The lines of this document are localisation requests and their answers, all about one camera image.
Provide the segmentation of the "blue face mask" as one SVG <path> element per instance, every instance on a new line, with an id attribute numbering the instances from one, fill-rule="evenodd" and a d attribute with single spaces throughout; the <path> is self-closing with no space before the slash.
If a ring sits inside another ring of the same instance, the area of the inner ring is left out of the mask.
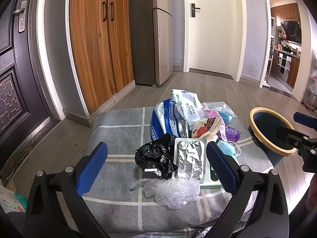
<path id="1" fill-rule="evenodd" d="M 234 117 L 236 117 L 236 114 L 233 113 L 233 112 L 219 111 L 218 113 L 219 113 L 219 115 L 222 117 L 222 119 L 223 119 L 223 121 L 224 121 L 224 123 L 225 123 L 226 125 L 228 125 L 228 124 L 231 122 L 231 120 L 232 120 Z"/>
<path id="2" fill-rule="evenodd" d="M 217 146 L 220 148 L 220 150 L 228 156 L 231 156 L 234 158 L 234 160 L 237 160 L 237 157 L 241 155 L 242 151 L 239 145 L 233 141 L 217 141 Z"/>

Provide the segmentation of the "red floral paper cup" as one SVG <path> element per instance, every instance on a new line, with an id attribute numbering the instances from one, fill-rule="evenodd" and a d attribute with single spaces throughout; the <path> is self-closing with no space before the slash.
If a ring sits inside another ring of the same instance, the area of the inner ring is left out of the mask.
<path id="1" fill-rule="evenodd" d="M 213 130 L 217 122 L 218 119 L 216 117 L 204 118 L 200 121 L 197 121 L 196 124 L 192 127 L 191 138 L 206 139 L 207 142 L 210 142 L 215 135 L 215 132 L 213 132 Z"/>

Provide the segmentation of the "clear plastic bag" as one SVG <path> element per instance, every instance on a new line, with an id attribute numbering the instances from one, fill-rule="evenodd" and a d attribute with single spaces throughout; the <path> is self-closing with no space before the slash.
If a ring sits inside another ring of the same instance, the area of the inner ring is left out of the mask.
<path id="1" fill-rule="evenodd" d="M 194 201 L 200 194 L 199 180 L 190 179 L 139 179 L 133 182 L 130 190 L 142 188 L 145 197 L 154 197 L 162 206 L 180 209 Z"/>

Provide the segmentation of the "black plastic bag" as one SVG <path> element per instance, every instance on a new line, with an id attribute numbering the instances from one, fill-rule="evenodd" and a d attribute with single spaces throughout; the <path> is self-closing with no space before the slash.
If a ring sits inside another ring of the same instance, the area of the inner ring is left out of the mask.
<path id="1" fill-rule="evenodd" d="M 178 169 L 174 164 L 174 148 L 176 136 L 166 133 L 160 139 L 145 143 L 135 152 L 135 163 L 145 171 L 157 169 L 159 177 L 169 179 Z"/>

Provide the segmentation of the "blue kitchen wipes pack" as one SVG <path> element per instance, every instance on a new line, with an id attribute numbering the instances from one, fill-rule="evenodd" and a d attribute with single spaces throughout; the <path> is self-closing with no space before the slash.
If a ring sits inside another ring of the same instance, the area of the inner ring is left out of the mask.
<path id="1" fill-rule="evenodd" d="M 166 133 L 179 137 L 177 120 L 174 115 L 175 102 L 166 99 L 153 107 L 150 134 L 152 141 Z"/>

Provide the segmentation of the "pink purple snack wrapper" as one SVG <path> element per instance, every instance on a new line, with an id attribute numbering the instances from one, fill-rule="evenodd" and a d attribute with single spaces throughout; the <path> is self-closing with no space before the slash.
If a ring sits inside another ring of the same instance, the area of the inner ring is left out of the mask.
<path id="1" fill-rule="evenodd" d="M 214 137 L 212 138 L 213 141 L 216 140 L 215 136 L 218 137 L 218 139 L 221 139 L 224 142 L 227 142 L 227 137 L 226 137 L 226 125 L 225 122 L 223 121 L 223 118 L 217 112 L 216 110 L 211 110 L 208 108 L 203 108 L 203 111 L 205 113 L 206 118 L 214 118 L 216 117 L 218 119 L 217 124 L 215 125 L 215 128 L 213 132 L 215 132 Z"/>

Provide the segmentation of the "teal trash bin yellow rim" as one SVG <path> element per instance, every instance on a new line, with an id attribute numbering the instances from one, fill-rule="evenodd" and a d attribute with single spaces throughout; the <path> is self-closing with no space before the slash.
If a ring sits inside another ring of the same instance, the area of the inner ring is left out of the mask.
<path id="1" fill-rule="evenodd" d="M 292 156 L 297 149 L 277 139 L 279 126 L 294 130 L 291 123 L 278 112 L 265 107 L 254 107 L 249 113 L 249 129 L 276 167 L 284 157 Z"/>

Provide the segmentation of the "green white medicine box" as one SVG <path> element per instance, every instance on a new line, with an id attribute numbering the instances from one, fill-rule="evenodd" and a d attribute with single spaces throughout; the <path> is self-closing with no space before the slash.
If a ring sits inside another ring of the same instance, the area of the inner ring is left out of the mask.
<path id="1" fill-rule="evenodd" d="M 201 189 L 213 189 L 222 187 L 219 177 L 216 175 L 209 161 L 206 162 L 204 181 L 200 184 L 200 187 Z"/>

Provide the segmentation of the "purple spray bottle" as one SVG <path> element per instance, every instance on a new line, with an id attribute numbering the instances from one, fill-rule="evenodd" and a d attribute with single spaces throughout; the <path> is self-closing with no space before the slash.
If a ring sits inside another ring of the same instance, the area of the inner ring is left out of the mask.
<path id="1" fill-rule="evenodd" d="M 228 125 L 225 126 L 225 134 L 228 141 L 236 142 L 241 137 L 241 132 Z"/>

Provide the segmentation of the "silver foil tray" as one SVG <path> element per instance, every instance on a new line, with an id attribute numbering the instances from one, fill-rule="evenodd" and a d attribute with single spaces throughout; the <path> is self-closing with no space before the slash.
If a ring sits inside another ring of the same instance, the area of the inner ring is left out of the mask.
<path id="1" fill-rule="evenodd" d="M 194 178 L 202 184 L 205 180 L 206 139 L 176 138 L 174 164 L 177 169 L 173 172 L 172 178 Z"/>

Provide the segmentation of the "white baby wipes pack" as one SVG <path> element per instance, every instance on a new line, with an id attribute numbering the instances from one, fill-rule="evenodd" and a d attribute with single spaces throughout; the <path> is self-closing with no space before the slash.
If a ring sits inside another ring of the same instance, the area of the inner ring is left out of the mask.
<path id="1" fill-rule="evenodd" d="M 171 89 L 171 100 L 180 104 L 178 112 L 187 121 L 190 129 L 192 129 L 197 121 L 205 118 L 203 106 L 196 93 L 180 89 Z"/>

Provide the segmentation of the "green tissue pack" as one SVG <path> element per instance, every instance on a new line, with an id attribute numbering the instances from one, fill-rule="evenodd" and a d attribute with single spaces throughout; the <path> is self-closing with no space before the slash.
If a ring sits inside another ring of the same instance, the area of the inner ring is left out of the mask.
<path id="1" fill-rule="evenodd" d="M 0 186 L 0 203 L 5 213 L 10 212 L 26 212 L 27 201 L 26 199 L 7 188 Z"/>

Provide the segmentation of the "dark entrance door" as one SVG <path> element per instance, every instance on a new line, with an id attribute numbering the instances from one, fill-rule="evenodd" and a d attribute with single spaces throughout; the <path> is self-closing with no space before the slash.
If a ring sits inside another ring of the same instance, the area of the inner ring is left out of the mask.
<path id="1" fill-rule="evenodd" d="M 1 156 L 53 116 L 41 86 L 36 0 L 1 1 Z"/>

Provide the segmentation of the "white interior door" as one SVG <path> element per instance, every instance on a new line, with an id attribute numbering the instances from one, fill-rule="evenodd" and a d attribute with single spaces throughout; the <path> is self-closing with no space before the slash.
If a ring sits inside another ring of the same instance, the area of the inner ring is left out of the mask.
<path id="1" fill-rule="evenodd" d="M 184 0 L 184 71 L 239 81 L 246 43 L 245 0 Z"/>

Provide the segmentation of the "grey refrigerator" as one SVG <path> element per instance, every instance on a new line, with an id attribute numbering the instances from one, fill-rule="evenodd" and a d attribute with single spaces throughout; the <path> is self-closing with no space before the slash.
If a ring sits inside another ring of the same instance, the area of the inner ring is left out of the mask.
<path id="1" fill-rule="evenodd" d="M 173 72 L 172 0 L 129 0 L 134 80 L 162 85 Z"/>

